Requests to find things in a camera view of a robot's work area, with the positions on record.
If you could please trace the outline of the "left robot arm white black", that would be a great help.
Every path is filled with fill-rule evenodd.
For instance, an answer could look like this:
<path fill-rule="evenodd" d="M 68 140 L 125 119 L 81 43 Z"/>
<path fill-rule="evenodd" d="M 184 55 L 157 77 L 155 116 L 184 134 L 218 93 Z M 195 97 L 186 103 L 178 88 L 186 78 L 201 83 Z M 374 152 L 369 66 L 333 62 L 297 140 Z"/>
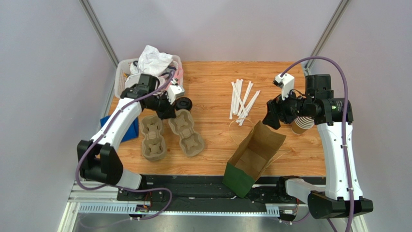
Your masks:
<path fill-rule="evenodd" d="M 78 143 L 75 179 L 82 189 L 91 189 L 81 183 L 81 179 L 86 179 L 100 182 L 101 188 L 141 191 L 142 175 L 124 168 L 117 150 L 145 109 L 156 112 L 161 119 L 176 117 L 175 100 L 183 96 L 184 89 L 174 79 L 175 73 L 171 70 L 159 77 L 141 74 L 137 83 L 122 91 L 116 110 L 102 128 L 91 139 Z"/>

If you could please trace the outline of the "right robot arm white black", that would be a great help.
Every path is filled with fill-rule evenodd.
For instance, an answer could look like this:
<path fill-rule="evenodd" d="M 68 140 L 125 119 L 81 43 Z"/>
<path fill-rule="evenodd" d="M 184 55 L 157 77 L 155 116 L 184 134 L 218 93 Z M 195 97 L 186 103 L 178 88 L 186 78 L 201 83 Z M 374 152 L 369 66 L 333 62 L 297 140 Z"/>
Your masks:
<path fill-rule="evenodd" d="M 326 184 L 319 188 L 295 176 L 280 179 L 280 194 L 306 203 L 315 219 L 359 216 L 374 209 L 364 197 L 354 166 L 352 150 L 353 115 L 342 98 L 335 98 L 328 74 L 306 77 L 305 93 L 294 88 L 294 77 L 279 74 L 274 85 L 281 93 L 267 102 L 263 123 L 279 129 L 281 123 L 297 124 L 312 119 L 324 150 Z"/>

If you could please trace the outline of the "green paper gift bag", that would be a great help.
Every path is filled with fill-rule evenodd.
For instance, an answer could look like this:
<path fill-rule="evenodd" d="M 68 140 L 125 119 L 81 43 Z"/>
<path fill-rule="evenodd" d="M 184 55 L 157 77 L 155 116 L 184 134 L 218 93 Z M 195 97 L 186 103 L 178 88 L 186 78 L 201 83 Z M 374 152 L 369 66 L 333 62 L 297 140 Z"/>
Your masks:
<path fill-rule="evenodd" d="M 261 121 L 255 124 L 226 164 L 222 183 L 244 198 L 286 140 Z"/>

